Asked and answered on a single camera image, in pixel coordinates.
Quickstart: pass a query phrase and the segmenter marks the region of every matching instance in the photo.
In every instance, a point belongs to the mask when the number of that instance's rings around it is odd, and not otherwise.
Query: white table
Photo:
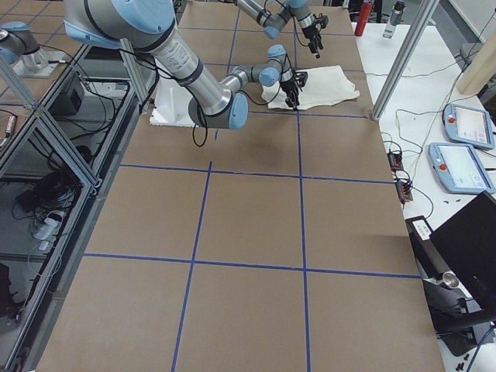
[[[386,80],[386,76],[375,75],[388,74],[409,26],[398,26],[393,38],[389,40],[382,37],[384,27],[384,24],[369,23],[363,35],[357,37],[363,69],[368,74],[367,83],[374,102]],[[426,77],[408,77],[428,74],[432,71],[443,69],[450,64],[453,65]],[[379,122],[381,131],[388,133],[383,135],[384,140],[390,140],[389,135],[391,135],[392,140],[399,143],[404,151],[419,151],[420,149],[415,145],[399,138],[395,119],[396,111],[404,109],[420,113],[442,110],[446,104],[445,99],[459,73],[458,64],[455,64],[455,59],[435,26],[427,26],[403,73],[405,77],[399,81]],[[466,97],[454,88],[449,101],[452,102]],[[464,99],[457,103],[482,109],[482,104],[477,97]],[[432,199],[434,210],[429,218],[429,224],[433,229],[436,229],[471,201],[474,195],[455,195],[446,192],[429,164],[428,145],[433,142],[448,142],[444,134],[441,114],[412,115],[406,112],[398,112],[398,118],[401,136],[414,143],[424,144],[420,156],[409,152],[404,153],[403,164],[406,171],[414,179],[414,187],[423,191]],[[385,147],[389,149],[389,143],[385,143]],[[492,150],[491,153],[496,155],[496,150]],[[496,167],[496,159],[492,159],[482,153],[479,153],[479,158],[485,167]],[[417,160],[418,165],[415,172],[415,162]],[[489,174],[491,180],[496,182],[496,172],[489,172]],[[431,210],[429,200],[415,190],[412,193],[414,201],[406,203],[403,211],[404,217],[407,219],[417,215],[428,215]],[[463,357],[454,357],[441,341],[439,342],[439,347],[442,351],[446,371],[451,372],[461,362],[465,363],[464,369],[467,368],[468,362],[463,360]],[[472,366],[471,372],[493,372],[495,370],[496,345],[484,345],[477,355],[477,360]]]

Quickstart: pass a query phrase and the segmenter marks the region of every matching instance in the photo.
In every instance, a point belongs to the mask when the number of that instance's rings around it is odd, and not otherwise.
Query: bottle
[[[396,4],[393,6],[391,11],[391,16],[387,21],[386,28],[384,29],[383,37],[390,39],[393,37],[396,26],[401,22],[401,17],[403,16],[403,9],[405,9],[405,0],[397,0]]]
[[[363,0],[362,8],[360,14],[358,15],[358,22],[356,23],[355,36],[362,36],[365,25],[367,24],[370,16],[370,11],[372,10],[372,5],[374,0]]]

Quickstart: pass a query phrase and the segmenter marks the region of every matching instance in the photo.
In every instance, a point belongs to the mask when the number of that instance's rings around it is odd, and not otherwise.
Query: white towel
[[[360,95],[360,92],[355,90],[355,84],[346,78],[341,66],[317,67],[302,71],[308,72],[308,80],[298,96],[300,101],[298,109],[300,110],[310,109],[314,106],[332,106]],[[263,87],[262,98],[265,102],[269,102],[276,95],[278,89],[279,83],[272,87]],[[269,109],[292,110],[286,105],[285,100],[286,94],[280,90],[277,97],[269,103]]]

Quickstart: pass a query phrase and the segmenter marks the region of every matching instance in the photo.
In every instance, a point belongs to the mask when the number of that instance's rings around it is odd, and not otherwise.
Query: blue bordered tablet
[[[470,144],[431,143],[429,158],[439,180],[453,194],[496,192],[489,174]]]
[[[444,109],[443,122],[450,140],[469,143],[481,149],[494,149],[489,112],[450,104]]]

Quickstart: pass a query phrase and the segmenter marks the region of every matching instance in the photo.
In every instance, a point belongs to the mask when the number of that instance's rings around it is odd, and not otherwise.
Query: metal post
[[[14,70],[2,58],[0,58],[0,77],[19,96],[25,107],[32,110],[36,108],[36,99]]]
[[[127,39],[121,39],[121,48],[127,50],[128,52],[134,53],[133,46],[130,41]],[[146,89],[146,84],[143,79],[143,76],[138,69],[138,64],[136,63],[136,58],[126,52],[121,51],[122,61],[124,62],[124,66],[129,74],[129,78],[131,79],[131,84],[138,96],[139,102],[143,105],[143,113],[148,112],[148,102],[146,98],[148,96],[148,90]]]
[[[398,55],[394,60],[393,67],[391,68],[391,71],[389,71],[389,75],[384,82],[381,93],[379,93],[379,96],[377,97],[374,110],[372,111],[373,120],[379,120],[381,118],[381,115],[386,109],[386,105],[401,78],[401,74],[403,74],[408,61],[438,4],[439,0],[422,0],[417,16],[410,26],[405,41],[403,41]]]

